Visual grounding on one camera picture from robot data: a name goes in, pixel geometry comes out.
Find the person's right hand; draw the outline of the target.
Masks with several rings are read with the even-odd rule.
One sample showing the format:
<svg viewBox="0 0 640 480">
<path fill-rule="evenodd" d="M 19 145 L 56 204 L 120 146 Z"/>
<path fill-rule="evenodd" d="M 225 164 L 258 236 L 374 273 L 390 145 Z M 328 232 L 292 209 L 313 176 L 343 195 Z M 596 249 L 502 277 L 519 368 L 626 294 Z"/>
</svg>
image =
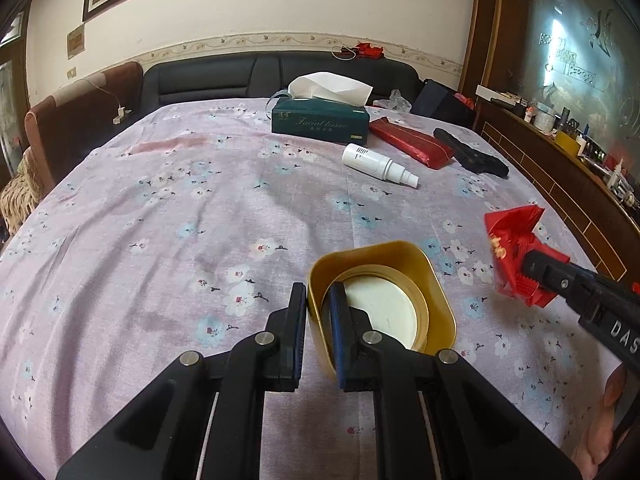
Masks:
<svg viewBox="0 0 640 480">
<path fill-rule="evenodd" d="M 593 419 L 572 455 L 572 462 L 585 480 L 592 480 L 597 475 L 599 466 L 611 452 L 614 441 L 615 405 L 623 393 L 625 384 L 626 367 L 620 364 L 606 381 Z"/>
</svg>

